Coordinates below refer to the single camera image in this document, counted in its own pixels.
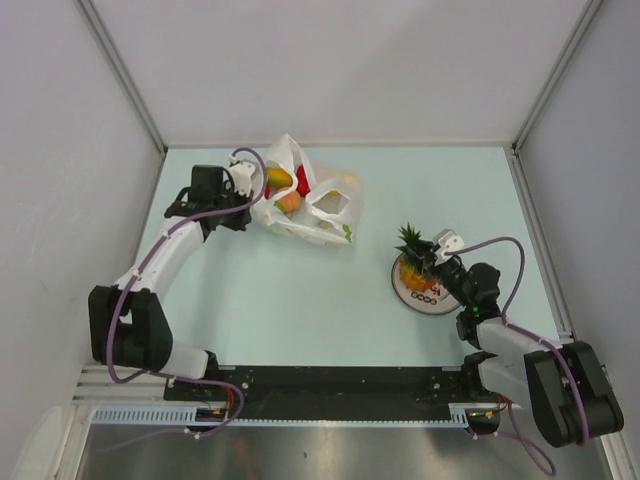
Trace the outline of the white plastic bag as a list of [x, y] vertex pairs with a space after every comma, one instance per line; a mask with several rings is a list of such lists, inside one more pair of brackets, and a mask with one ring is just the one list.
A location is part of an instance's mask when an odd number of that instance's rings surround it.
[[[265, 228], [317, 245], [349, 245], [355, 239], [364, 194], [359, 178], [345, 170], [313, 162], [293, 138], [285, 134], [265, 152], [268, 167], [280, 167], [293, 176], [293, 186], [265, 196], [252, 208], [253, 219]], [[311, 191], [302, 197], [301, 207], [283, 214], [274, 203], [296, 191], [295, 171], [303, 166]]]

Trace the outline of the orange pink fake peach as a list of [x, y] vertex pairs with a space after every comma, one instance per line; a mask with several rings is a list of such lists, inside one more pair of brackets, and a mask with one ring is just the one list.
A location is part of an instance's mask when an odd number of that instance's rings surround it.
[[277, 200], [274, 205], [285, 215], [297, 211], [302, 205], [302, 197], [297, 191], [287, 193]]

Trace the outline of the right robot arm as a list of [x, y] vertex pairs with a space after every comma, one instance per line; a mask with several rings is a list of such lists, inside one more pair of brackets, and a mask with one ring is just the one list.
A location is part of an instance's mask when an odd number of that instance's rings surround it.
[[555, 343], [507, 320], [498, 304], [496, 268], [465, 268], [456, 255], [428, 253], [422, 270], [462, 307], [458, 336], [477, 350], [465, 362], [473, 369], [461, 376], [469, 399], [496, 393], [529, 409], [541, 436], [556, 448], [623, 429], [622, 410], [591, 345]]

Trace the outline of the red fake pepper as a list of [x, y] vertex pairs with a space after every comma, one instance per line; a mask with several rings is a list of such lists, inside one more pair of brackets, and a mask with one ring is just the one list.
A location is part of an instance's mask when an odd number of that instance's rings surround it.
[[[297, 179], [296, 191], [300, 194], [301, 197], [306, 197], [311, 191], [311, 188], [310, 188], [309, 180], [307, 178], [306, 171], [303, 166], [299, 166], [297, 168], [297, 170], [295, 171], [295, 177]], [[265, 190], [265, 198], [269, 199], [273, 194], [275, 194], [278, 191], [276, 191], [275, 189], [271, 189], [267, 183], [267, 187]]]

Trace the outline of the orange fake pineapple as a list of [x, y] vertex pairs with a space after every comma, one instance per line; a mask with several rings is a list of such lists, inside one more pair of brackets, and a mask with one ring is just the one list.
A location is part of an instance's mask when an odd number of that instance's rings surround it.
[[424, 293], [437, 282], [433, 275], [423, 272], [423, 260], [431, 251], [432, 243], [423, 240], [421, 232], [410, 223], [399, 228], [399, 238], [402, 244], [396, 249], [401, 252], [400, 280], [409, 290]]

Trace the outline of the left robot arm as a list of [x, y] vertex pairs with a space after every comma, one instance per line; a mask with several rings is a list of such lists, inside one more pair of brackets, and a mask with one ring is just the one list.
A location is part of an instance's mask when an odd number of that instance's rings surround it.
[[160, 233], [143, 259], [115, 284], [96, 286], [89, 294], [96, 361], [186, 378], [187, 389], [202, 400], [219, 392], [215, 355], [174, 338], [162, 300], [187, 259], [217, 227], [246, 229], [255, 174], [256, 165], [249, 161], [192, 168], [191, 183], [166, 209]]

